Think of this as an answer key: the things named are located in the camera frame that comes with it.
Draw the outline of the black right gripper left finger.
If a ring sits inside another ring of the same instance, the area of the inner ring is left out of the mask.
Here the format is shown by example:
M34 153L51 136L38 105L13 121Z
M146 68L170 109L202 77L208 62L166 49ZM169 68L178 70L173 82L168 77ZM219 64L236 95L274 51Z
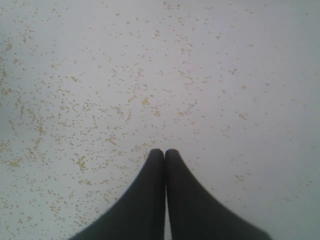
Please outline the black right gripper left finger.
M162 240L165 237L165 159L152 149L123 196L74 240Z

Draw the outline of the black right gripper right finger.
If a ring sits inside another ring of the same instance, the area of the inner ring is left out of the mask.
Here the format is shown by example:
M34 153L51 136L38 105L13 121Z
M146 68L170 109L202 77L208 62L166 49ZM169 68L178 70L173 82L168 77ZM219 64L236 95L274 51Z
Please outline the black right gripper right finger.
M174 240L268 240L270 236L217 201L176 149L165 153L166 192Z

